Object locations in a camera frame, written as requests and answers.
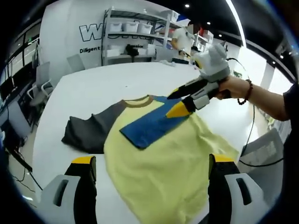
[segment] wrist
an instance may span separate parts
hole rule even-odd
[[[243,80],[243,82],[242,82],[242,92],[241,92],[241,96],[242,96],[243,99],[245,99],[249,89],[250,89],[249,82],[247,82],[246,80]]]

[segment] gray chair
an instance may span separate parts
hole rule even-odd
[[[67,61],[71,67],[72,72],[85,70],[85,66],[82,62],[80,55],[76,54],[67,58]]]
[[[241,154],[240,160],[251,165],[265,165],[275,162],[283,157],[284,145],[275,128],[261,136],[259,139],[249,143]],[[263,190],[264,200],[272,206],[282,188],[283,163],[280,161],[266,167],[248,167],[238,163],[241,173],[247,173]]]
[[[36,82],[32,88],[27,91],[27,95],[31,98],[29,105],[35,108],[34,124],[37,124],[41,112],[54,90],[51,79],[49,79],[49,68],[50,62],[37,66]]]

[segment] white storage bin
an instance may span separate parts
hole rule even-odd
[[[146,55],[146,49],[144,48],[138,48],[139,55]]]
[[[156,46],[154,44],[145,44],[143,48],[146,49],[147,55],[154,55],[156,53]]]
[[[129,32],[129,33],[137,33],[138,30],[138,22],[126,22],[124,24],[123,31]]]
[[[111,49],[111,50],[107,50],[107,57],[114,57],[114,56],[119,56],[120,50],[119,49]]]
[[[171,18],[170,18],[171,22],[176,22],[178,20],[179,14],[173,10],[165,10],[165,11],[158,13],[159,16],[164,17],[166,19],[167,19],[168,14],[171,15]]]
[[[139,25],[138,25],[138,32],[140,34],[150,34],[152,28],[153,28],[152,25],[144,24],[144,23],[139,23]]]
[[[121,32],[121,22],[110,22],[110,32]]]

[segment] black sleeve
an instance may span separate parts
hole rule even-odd
[[[88,120],[70,117],[62,142],[87,153],[103,154],[109,131],[125,108],[121,101]]]
[[[299,129],[299,85],[295,83],[284,93],[285,111],[291,120],[292,130]]]

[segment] metal shelving unit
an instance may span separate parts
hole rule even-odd
[[[147,58],[147,57],[154,57],[155,55],[137,55],[135,58]],[[123,59],[123,58],[131,58],[130,55],[118,55],[118,56],[112,56],[112,57],[107,57],[108,60],[113,60],[113,59]]]
[[[153,26],[153,29],[151,31],[151,34],[128,33],[128,32],[110,33],[109,28],[110,28],[111,18],[127,18],[127,19],[139,19],[139,20],[150,21],[152,23],[151,25]],[[155,35],[155,27],[156,27],[157,23],[165,26],[164,36]],[[120,56],[116,56],[116,57],[106,57],[109,36],[112,36],[112,35],[143,36],[143,37],[150,38],[151,43],[153,43],[154,39],[160,39],[160,40],[163,40],[163,47],[166,48],[167,41],[171,40],[171,38],[168,37],[169,27],[177,29],[177,28],[180,28],[181,26],[171,22],[170,15],[168,15],[168,18],[166,19],[166,18],[157,16],[157,15],[152,15],[152,14],[148,14],[145,12],[141,13],[141,12],[136,12],[136,11],[114,9],[114,8],[110,8],[110,9],[106,10],[105,15],[104,15],[103,31],[102,31],[102,47],[101,47],[102,65],[107,65],[108,60],[110,60],[110,59],[130,57],[130,56],[126,56],[126,55],[120,55]],[[140,57],[154,57],[154,55],[153,56],[141,55]]]
[[[144,37],[149,37],[149,38],[154,38],[154,39],[164,39],[164,36],[161,35],[156,35],[156,34],[139,34],[139,33],[130,33],[130,32],[110,32],[108,36],[113,36],[113,35],[130,35],[130,36],[144,36]]]

